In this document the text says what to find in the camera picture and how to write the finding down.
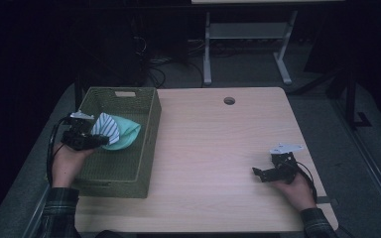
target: forearm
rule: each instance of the forearm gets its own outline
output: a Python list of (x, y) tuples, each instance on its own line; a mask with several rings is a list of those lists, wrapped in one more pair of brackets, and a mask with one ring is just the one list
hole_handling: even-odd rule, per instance
[(79, 237), (74, 227), (78, 190), (52, 188), (36, 237)]
[(301, 212), (301, 216), (303, 223), (305, 224), (305, 231), (309, 238), (337, 237), (321, 209), (305, 209)]

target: table surface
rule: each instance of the table surface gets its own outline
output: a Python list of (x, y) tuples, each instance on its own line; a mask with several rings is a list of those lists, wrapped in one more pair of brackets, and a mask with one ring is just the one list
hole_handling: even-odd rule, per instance
[[(271, 169), (279, 143), (305, 148), (296, 159), (326, 196), (285, 92), (276, 87), (158, 90), (162, 104), (148, 198), (84, 197), (78, 231), (288, 232), (299, 214), (252, 167)], [(227, 105), (225, 97), (235, 103)], [(329, 203), (320, 204), (334, 229)]]

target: metal frame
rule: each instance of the metal frame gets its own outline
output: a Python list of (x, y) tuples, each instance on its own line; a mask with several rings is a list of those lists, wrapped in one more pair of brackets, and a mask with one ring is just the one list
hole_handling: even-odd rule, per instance
[[(283, 82), (292, 84), (292, 80), (283, 61), (286, 53), (290, 36), (293, 32), (298, 11), (293, 11), (290, 19), (286, 23), (258, 23), (258, 24), (213, 24), (210, 22), (209, 12), (206, 13), (205, 21), (205, 53), (203, 56), (203, 83), (205, 85), (212, 84), (211, 65), (209, 59), (209, 41), (210, 39), (282, 39), (283, 43), (278, 52), (274, 53), (274, 60)], [(242, 35), (236, 36), (232, 34), (233, 29), (238, 30)]]
[(381, 195), (381, 171), (379, 167), (377, 166), (375, 159), (371, 155), (371, 153), (368, 151), (367, 147), (364, 145), (361, 137), (358, 135), (358, 132), (353, 128), (352, 122), (347, 121), (346, 115), (344, 115), (343, 111), (344, 109), (342, 106), (336, 101), (333, 100), (332, 106), (336, 112), (339, 111), (339, 113), (336, 113), (342, 122), (342, 125), (344, 126), (344, 129), (347, 132), (347, 135), (350, 137), (352, 142), (357, 147), (359, 153), (361, 154), (361, 157), (366, 165), (366, 169), (369, 172), (369, 175), (371, 179), (373, 180), (376, 188), (378, 189), (380, 195)]

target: green basket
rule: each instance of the green basket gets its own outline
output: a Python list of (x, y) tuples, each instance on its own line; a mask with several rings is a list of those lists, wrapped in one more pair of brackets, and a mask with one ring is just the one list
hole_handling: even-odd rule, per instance
[(84, 196), (147, 197), (162, 111), (157, 89), (90, 87), (79, 110), (95, 120), (102, 112), (127, 118), (141, 124), (141, 131), (123, 150), (98, 149), (72, 186)]

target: hand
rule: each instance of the hand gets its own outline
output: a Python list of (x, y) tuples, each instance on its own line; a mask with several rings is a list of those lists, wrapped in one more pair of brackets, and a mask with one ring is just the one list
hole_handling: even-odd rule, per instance
[(314, 201), (311, 188), (306, 179), (297, 173), (292, 183), (286, 184), (283, 181), (272, 181), (271, 184), (280, 190), (287, 200), (299, 212), (308, 208), (315, 208), (317, 204)]
[(81, 171), (85, 158), (93, 152), (94, 150), (76, 151), (61, 143), (55, 145), (53, 187), (70, 187), (75, 176)]

